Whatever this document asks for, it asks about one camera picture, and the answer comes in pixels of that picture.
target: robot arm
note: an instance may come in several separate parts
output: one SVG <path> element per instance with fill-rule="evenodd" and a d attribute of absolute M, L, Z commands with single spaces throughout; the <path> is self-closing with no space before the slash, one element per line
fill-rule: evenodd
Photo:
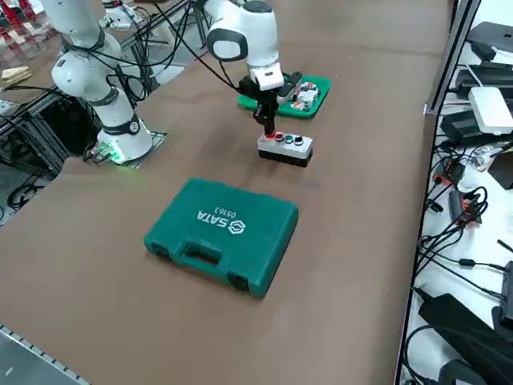
<path fill-rule="evenodd" d="M 247 59 L 251 80 L 261 91 L 283 86 L 278 62 L 277 24 L 266 2 L 198 1 L 213 18 L 207 48 L 221 62 Z"/>
<path fill-rule="evenodd" d="M 102 123 L 98 141 L 113 149 L 115 163 L 145 155 L 152 146 L 149 131 L 125 92 L 111 86 L 106 79 L 115 73 L 121 47 L 100 28 L 91 2 L 42 0 L 42 6 L 53 27 L 71 41 L 51 72 L 55 85 L 65 94 L 82 98 L 92 106 Z"/>
<path fill-rule="evenodd" d="M 264 126 L 265 135 L 274 135 L 279 104 L 290 99 L 302 75 L 294 72 L 284 79 L 273 8 L 259 0 L 242 5 L 236 0 L 196 0 L 195 5 L 213 18 L 207 35 L 210 54 L 221 62 L 247 60 L 249 76 L 239 82 L 238 91 L 257 101 L 253 118 Z"/>

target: tool case handle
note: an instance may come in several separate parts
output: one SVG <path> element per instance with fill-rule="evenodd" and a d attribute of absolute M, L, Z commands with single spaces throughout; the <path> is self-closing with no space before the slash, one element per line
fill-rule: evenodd
<path fill-rule="evenodd" d="M 180 247 L 180 251 L 174 256 L 176 263 L 191 266 L 199 271 L 222 278 L 222 274 L 217 265 L 223 255 L 220 250 L 211 245 L 199 243 L 196 241 L 186 241 Z"/>

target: brown table surface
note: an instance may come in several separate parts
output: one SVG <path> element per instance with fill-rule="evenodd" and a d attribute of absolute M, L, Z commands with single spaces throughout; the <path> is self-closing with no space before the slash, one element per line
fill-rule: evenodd
<path fill-rule="evenodd" d="M 277 119 L 314 138 L 308 168 L 261 160 L 261 128 L 194 63 L 140 105 L 169 132 L 140 170 L 68 160 L 0 232 L 1 322 L 92 383 L 392 383 L 446 0 L 272 4 L 284 71 L 333 81 L 313 120 Z M 262 301 L 145 252 L 191 176 L 299 205 Z"/>

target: sata logo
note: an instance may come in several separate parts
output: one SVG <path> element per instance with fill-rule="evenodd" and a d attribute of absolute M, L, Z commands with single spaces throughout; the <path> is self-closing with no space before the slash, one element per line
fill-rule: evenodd
<path fill-rule="evenodd" d="M 245 228 L 246 225 L 243 221 L 233 221 L 230 223 L 230 226 L 228 226 L 228 230 L 230 230 L 232 234 L 242 234 Z"/>
<path fill-rule="evenodd" d="M 233 235 L 242 234 L 246 229 L 246 224 L 243 221 L 232 221 L 228 222 L 228 219 L 222 217 L 216 217 L 210 213 L 198 212 L 198 221 L 208 223 L 209 225 L 215 225 L 223 229 L 228 228 L 228 231 Z"/>

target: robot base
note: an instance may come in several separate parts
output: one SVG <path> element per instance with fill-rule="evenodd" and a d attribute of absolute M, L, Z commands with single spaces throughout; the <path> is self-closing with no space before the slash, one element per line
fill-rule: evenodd
<path fill-rule="evenodd" d="M 273 138 L 262 135 L 257 141 L 260 158 L 306 167 L 312 159 L 312 139 L 278 132 Z"/>
<path fill-rule="evenodd" d="M 129 160 L 139 159 L 150 152 L 153 147 L 151 134 L 141 119 L 139 119 L 139 126 L 140 130 L 135 135 L 109 135 L 104 130 L 99 132 L 98 141 L 108 144 L 114 152 L 112 162 L 123 164 Z"/>

